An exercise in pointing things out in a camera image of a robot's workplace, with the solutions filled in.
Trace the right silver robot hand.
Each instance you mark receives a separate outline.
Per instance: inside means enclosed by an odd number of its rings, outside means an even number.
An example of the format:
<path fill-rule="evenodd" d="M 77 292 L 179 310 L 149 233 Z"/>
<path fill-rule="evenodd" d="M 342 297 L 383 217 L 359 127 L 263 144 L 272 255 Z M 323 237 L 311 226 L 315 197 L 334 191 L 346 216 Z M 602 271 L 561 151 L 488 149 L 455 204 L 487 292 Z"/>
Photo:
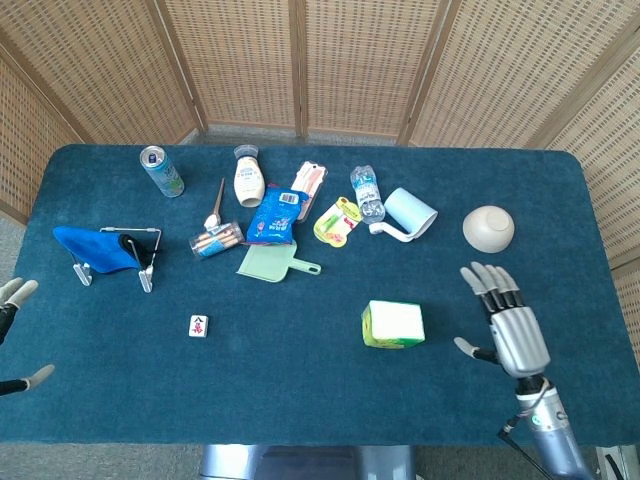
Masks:
<path fill-rule="evenodd" d="M 460 269 L 487 315 L 493 350 L 456 337 L 454 344 L 477 360 L 497 364 L 510 377 L 524 379 L 544 372 L 550 354 L 533 310 L 526 306 L 513 277 L 502 267 L 472 262 Z"/>

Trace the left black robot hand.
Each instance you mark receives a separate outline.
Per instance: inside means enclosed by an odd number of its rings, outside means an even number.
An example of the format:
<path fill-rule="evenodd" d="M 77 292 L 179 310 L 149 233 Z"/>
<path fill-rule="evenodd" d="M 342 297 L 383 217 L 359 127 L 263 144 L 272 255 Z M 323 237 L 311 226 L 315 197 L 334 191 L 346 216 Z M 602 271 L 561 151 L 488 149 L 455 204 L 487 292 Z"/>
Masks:
<path fill-rule="evenodd" d="M 39 284 L 36 280 L 16 277 L 1 287 L 1 343 L 4 343 L 17 312 L 35 292 Z M 42 384 L 55 371 L 53 364 L 43 366 L 34 374 L 1 382 L 1 395 L 6 396 L 32 390 Z"/>

